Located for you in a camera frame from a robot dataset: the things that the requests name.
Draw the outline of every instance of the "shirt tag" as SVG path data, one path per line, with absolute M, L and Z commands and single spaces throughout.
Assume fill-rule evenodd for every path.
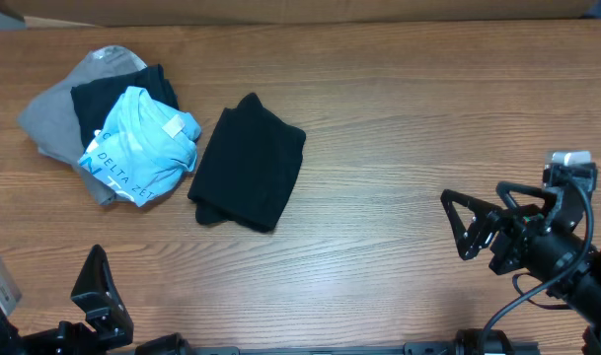
M 94 57 L 94 59 L 105 60 L 107 64 L 110 64 L 111 62 L 122 57 L 126 53 L 127 50 L 122 47 L 118 47 L 117 45 L 108 45 L 106 47 L 93 51 L 92 56 Z
M 92 139 L 92 142 L 90 142 L 90 145 L 87 146 L 87 153 L 92 153 L 93 150 L 95 150 L 96 148 L 99 147 L 99 144 L 96 143 L 96 139 Z
M 162 129 L 166 132 L 166 134 L 170 135 L 171 138 L 175 138 L 178 133 L 182 131 L 182 129 L 186 126 L 184 120 L 178 115 L 174 115 L 170 121 L 166 122 Z

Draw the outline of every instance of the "black folded cloth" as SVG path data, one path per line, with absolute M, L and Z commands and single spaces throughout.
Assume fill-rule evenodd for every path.
M 306 134 L 263 107 L 256 94 L 225 108 L 188 192 L 195 218 L 273 230 L 302 164 Z
M 164 79 L 162 65 L 154 65 L 131 74 L 97 79 L 72 88 L 74 111 L 81 126 L 81 142 L 87 148 L 94 132 L 103 129 L 105 119 L 126 88 L 135 86 L 149 92 L 151 99 L 174 109 L 180 109 L 171 83 Z

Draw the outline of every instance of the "wooden table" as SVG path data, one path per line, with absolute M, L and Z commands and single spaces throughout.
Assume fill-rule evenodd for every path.
M 102 208 L 37 153 L 20 111 L 112 43 L 162 63 L 203 128 L 199 154 L 249 92 L 306 131 L 275 233 L 197 225 L 192 177 L 155 207 Z M 488 270 L 489 251 L 458 257 L 440 192 L 499 203 L 498 181 L 539 184 L 560 147 L 589 149 L 599 166 L 601 246 L 599 21 L 0 33 L 0 253 L 24 292 L 12 322 L 26 334 L 82 320 L 69 294 L 101 244 L 138 344 L 175 331 L 242 348 L 449 339 L 516 294 Z M 547 354 L 577 354 L 585 327 L 530 305 L 498 324 Z

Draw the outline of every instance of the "gray cloth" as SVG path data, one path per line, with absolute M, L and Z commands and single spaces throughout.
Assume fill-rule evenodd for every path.
M 34 98 L 18 118 L 20 126 L 37 143 L 38 151 L 72 166 L 101 205 L 112 203 L 116 195 L 77 163 L 85 149 L 70 90 L 96 79 L 129 74 L 145 67 L 137 55 L 118 45 L 91 51 L 63 81 Z

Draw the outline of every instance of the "pile of clothes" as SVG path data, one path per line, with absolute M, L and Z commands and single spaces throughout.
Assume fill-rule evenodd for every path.
M 20 126 L 38 151 L 79 174 L 101 205 L 138 207 L 171 191 L 195 167 L 201 128 L 180 111 L 161 65 L 111 45 L 90 52 L 34 98 Z M 188 198 L 204 225 L 233 220 L 269 232 L 302 164 L 306 135 L 249 94 L 217 123 Z

